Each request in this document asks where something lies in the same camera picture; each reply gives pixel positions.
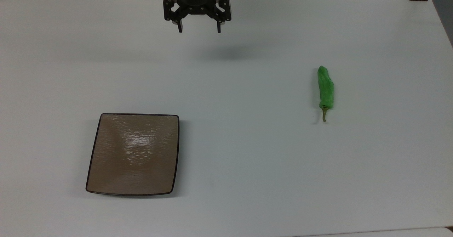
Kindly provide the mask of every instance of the white table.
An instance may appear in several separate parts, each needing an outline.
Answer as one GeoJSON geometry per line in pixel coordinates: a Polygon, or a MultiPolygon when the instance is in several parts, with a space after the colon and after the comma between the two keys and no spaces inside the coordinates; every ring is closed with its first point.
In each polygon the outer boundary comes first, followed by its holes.
{"type": "Polygon", "coordinates": [[[0,235],[276,237],[453,225],[453,50],[431,1],[0,0],[0,235]],[[320,120],[316,69],[336,86],[320,120]],[[178,114],[175,190],[84,190],[101,113],[178,114]]]}

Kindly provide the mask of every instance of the brown square plate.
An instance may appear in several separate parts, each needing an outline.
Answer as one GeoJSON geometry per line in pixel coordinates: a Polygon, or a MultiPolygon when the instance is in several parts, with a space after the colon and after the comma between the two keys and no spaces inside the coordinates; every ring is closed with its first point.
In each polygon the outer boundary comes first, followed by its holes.
{"type": "Polygon", "coordinates": [[[176,115],[102,114],[85,189],[111,195],[171,193],[178,148],[176,115]]]}

